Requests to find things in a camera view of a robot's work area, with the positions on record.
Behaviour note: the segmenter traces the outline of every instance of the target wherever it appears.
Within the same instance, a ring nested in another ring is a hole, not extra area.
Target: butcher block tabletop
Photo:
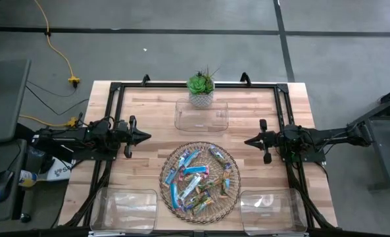
[[[85,115],[85,123],[104,117],[111,81],[94,81]],[[314,128],[306,86],[288,83],[295,124]],[[117,93],[112,116],[116,108]],[[268,130],[279,132],[273,90],[252,88],[217,88],[214,100],[228,103],[228,129],[219,134],[182,132],[174,126],[176,101],[188,98],[187,88],[126,88],[121,119],[135,115],[137,128],[152,138],[132,147],[131,159],[118,151],[112,165],[110,188],[153,189],[158,194],[157,230],[243,230],[239,204],[221,221],[211,224],[191,224],[175,217],[160,195],[159,175],[168,156],[187,142],[206,141],[223,147],[239,167],[241,192],[245,190],[280,190],[288,188],[285,165],[274,148],[270,149],[272,162],[263,163],[263,151],[243,142],[260,132],[259,119],[266,119]],[[285,101],[280,96],[285,123]],[[85,201],[91,184],[94,161],[84,161],[72,171],[64,197],[59,224],[69,221]],[[306,182],[311,200],[333,225],[337,225],[328,181],[322,168],[314,163],[304,164]]]

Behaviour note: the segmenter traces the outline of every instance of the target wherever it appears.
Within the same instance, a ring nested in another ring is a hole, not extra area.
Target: wicker tray
[[[227,198],[219,198],[221,185],[208,189],[211,198],[214,200],[214,203],[208,205],[205,210],[203,210],[194,217],[183,212],[182,210],[173,210],[172,208],[170,188],[165,186],[162,182],[167,177],[168,173],[170,172],[170,169],[177,163],[179,156],[184,152],[185,149],[190,150],[190,152],[193,152],[196,149],[200,149],[202,151],[202,153],[191,162],[190,167],[196,167],[201,165],[209,166],[209,176],[206,180],[201,181],[201,184],[204,184],[209,180],[214,180],[217,177],[222,177],[224,169],[222,168],[222,165],[210,154],[208,148],[211,145],[214,144],[209,142],[191,142],[185,145],[181,145],[179,148],[173,151],[173,153],[167,158],[166,162],[164,163],[164,166],[162,167],[162,171],[160,174],[160,189],[162,199],[164,200],[169,210],[171,210],[173,214],[175,214],[178,218],[184,221],[199,224],[207,224],[213,223],[214,221],[219,221],[220,219],[224,218],[228,213],[230,213],[234,205],[237,203],[241,185],[239,167],[235,163],[233,157],[231,157],[231,155],[226,150],[224,150],[222,147],[215,145],[219,152],[226,158],[226,160],[232,164],[232,173],[230,175],[230,188],[228,190],[229,196]],[[188,184],[189,182],[178,182],[178,191],[180,192],[185,189]],[[196,196],[196,194],[197,193],[194,190],[188,197],[186,197],[186,199],[190,199],[193,196]]]

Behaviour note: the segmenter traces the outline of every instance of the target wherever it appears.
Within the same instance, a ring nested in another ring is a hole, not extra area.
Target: clear plastic bin
[[[93,205],[90,227],[95,232],[149,234],[158,211],[154,190],[101,188]]]
[[[250,235],[304,233],[306,214],[296,189],[244,191],[240,196],[241,221]]]
[[[176,102],[174,126],[186,132],[221,132],[228,128],[228,105],[212,102],[210,106],[199,108],[186,99]]]

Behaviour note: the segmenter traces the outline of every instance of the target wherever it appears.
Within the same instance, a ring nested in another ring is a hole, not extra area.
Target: potted plant
[[[187,81],[189,100],[196,107],[208,107],[214,99],[215,84],[212,75],[199,71]]]

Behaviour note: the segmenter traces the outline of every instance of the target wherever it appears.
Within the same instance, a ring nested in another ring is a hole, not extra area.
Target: gray floor
[[[272,0],[41,0],[41,4],[52,26],[278,29]],[[287,30],[390,32],[390,0],[280,0],[280,4]],[[43,26],[44,21],[33,1],[3,0],[0,24]],[[57,111],[87,98],[94,80],[140,80],[146,73],[153,80],[181,80],[209,66],[220,68],[217,80],[238,80],[246,71],[254,81],[287,81],[278,36],[53,34],[51,40],[82,79],[71,98],[36,89]],[[390,91],[390,38],[287,40],[296,82],[306,83],[318,129],[344,126]],[[71,91],[66,63],[48,48],[43,34],[0,32],[0,60],[22,58],[32,60],[29,80],[58,93]],[[83,104],[55,116],[26,92],[21,113],[60,123],[85,108]],[[32,121],[21,122],[34,129],[41,127]],[[367,185],[382,180],[372,148],[337,145],[327,159],[339,226],[390,234],[390,192],[367,191]],[[31,195],[37,200],[34,220],[27,225],[14,223],[12,229],[50,227],[62,202],[64,189],[59,186],[64,184],[37,187]]]

